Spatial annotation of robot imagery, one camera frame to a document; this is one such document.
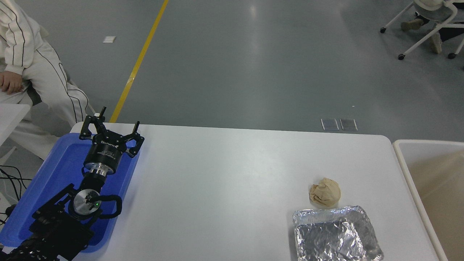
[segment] white chair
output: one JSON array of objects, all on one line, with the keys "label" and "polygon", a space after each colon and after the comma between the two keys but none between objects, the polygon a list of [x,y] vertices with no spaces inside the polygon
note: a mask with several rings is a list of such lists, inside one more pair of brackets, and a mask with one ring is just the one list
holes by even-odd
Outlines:
[{"label": "white chair", "polygon": [[[380,32],[385,33],[385,30],[409,8],[414,6],[416,11],[430,21],[435,22],[435,28],[411,46],[402,54],[398,55],[398,60],[403,60],[407,54],[416,49],[420,44],[433,36],[441,28],[464,28],[464,24],[455,24],[456,22],[464,22],[464,11],[458,10],[453,3],[463,3],[464,0],[413,0],[403,11],[393,18],[387,25],[381,28]],[[464,39],[458,46],[456,51],[448,54],[448,58],[453,59],[461,51],[464,45]]]}]

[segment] black stripe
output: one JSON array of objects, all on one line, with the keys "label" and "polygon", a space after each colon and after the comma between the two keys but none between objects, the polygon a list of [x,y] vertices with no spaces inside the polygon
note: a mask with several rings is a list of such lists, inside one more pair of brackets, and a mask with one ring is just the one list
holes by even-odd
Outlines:
[{"label": "black stripe", "polygon": [[[53,64],[52,64],[47,58],[45,58],[45,56],[43,56],[38,50],[36,50],[36,51],[40,54],[40,56],[42,56],[45,60],[47,60],[47,62],[48,62],[48,63],[52,66],[52,68],[55,70],[55,72],[56,72],[57,75],[58,75],[58,78],[60,78],[60,81],[61,81],[61,77],[59,76],[58,71],[57,71],[57,69],[55,69],[55,67],[53,66]],[[63,84],[63,81],[61,81],[61,84],[63,85],[64,91],[66,92],[66,94],[67,94],[68,97],[69,97],[68,89],[67,89],[66,86]],[[74,103],[72,102],[71,97],[69,97],[69,100],[71,100],[72,109],[74,110],[74,117],[76,118],[76,122],[77,122],[76,108],[74,108]]]},{"label": "black stripe", "polygon": [[[82,112],[82,106],[81,106],[81,101],[79,100],[79,98],[77,97],[74,97],[74,96],[71,96],[68,94],[69,97],[71,98],[75,98],[77,100],[77,102],[79,103],[79,109],[80,111]],[[82,118],[82,121],[84,121],[84,115],[81,113],[81,118]]]},{"label": "black stripe", "polygon": [[85,106],[85,110],[86,110],[87,107],[89,106],[89,98],[87,97],[87,95],[85,95],[85,93],[84,93],[83,91],[81,91],[81,90],[74,90],[74,89],[69,89],[69,88],[68,88],[68,91],[78,91],[78,92],[80,92],[80,93],[82,93],[82,94],[84,95],[85,99],[87,100],[87,105]]},{"label": "black stripe", "polygon": [[11,10],[11,9],[10,9],[8,6],[6,6],[4,3],[2,3],[2,2],[0,2],[0,3],[3,4],[6,8],[8,8],[8,10],[10,10],[10,11],[14,14],[14,16],[16,17],[16,20],[15,20],[15,21],[16,21],[16,24],[18,25],[18,28],[19,28],[19,30],[21,31],[21,34],[22,34],[22,36],[23,36],[23,57],[21,58],[21,67],[23,67],[23,64],[24,64],[24,46],[25,46],[25,44],[26,44],[26,38],[24,37],[23,29],[21,29],[21,27],[19,26],[18,16],[16,15],[16,13],[13,12],[13,10]]},{"label": "black stripe", "polygon": [[[62,72],[63,75],[64,75],[64,78],[66,79],[66,83],[71,84],[71,83],[68,81],[68,77],[66,76],[66,72],[64,71],[63,64],[62,64],[62,63],[59,63],[58,65],[59,65],[59,68],[61,69],[61,72]],[[85,99],[87,100],[87,105],[85,106],[85,109],[84,109],[84,110],[86,110],[86,109],[87,109],[87,106],[89,105],[89,99],[87,98],[87,95],[85,95],[85,93],[84,93],[83,91],[81,91],[81,90],[70,90],[70,89],[67,87],[67,85],[66,85],[66,88],[68,89],[68,92],[69,92],[69,91],[80,91],[80,92],[84,95]]]}]

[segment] white tracksuit pants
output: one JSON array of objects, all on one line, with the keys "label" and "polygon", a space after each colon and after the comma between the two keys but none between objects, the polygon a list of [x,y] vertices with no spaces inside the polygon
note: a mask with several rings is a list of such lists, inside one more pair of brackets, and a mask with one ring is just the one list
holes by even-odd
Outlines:
[{"label": "white tracksuit pants", "polygon": [[[0,62],[1,72],[5,67],[5,63]],[[46,41],[34,52],[31,66],[23,71],[23,80],[25,88],[22,92],[7,95],[0,91],[0,103],[32,105],[26,91],[29,80],[42,102],[70,126],[84,120],[89,100],[82,90],[68,82],[57,53]],[[15,128],[10,138],[42,159],[47,157],[58,139],[32,124],[30,113]]]}]

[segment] white jacket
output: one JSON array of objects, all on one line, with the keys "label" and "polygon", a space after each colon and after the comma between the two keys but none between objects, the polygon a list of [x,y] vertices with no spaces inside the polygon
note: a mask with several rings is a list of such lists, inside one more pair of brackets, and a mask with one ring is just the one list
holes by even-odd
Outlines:
[{"label": "white jacket", "polygon": [[0,0],[0,58],[5,71],[22,75],[32,64],[34,52],[43,43],[40,26],[13,0]]}]

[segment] table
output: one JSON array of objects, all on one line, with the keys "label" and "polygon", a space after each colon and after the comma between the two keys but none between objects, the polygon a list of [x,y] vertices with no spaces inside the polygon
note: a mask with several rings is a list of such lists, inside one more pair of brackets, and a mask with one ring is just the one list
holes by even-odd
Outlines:
[{"label": "table", "polygon": [[31,107],[26,104],[0,104],[0,145],[10,136],[30,109]]},{"label": "table", "polygon": [[145,143],[112,237],[77,261],[296,261],[292,214],[320,208],[308,191],[323,177],[339,183],[339,207],[365,209],[384,260],[438,260],[384,136],[159,125],[139,133]]}]

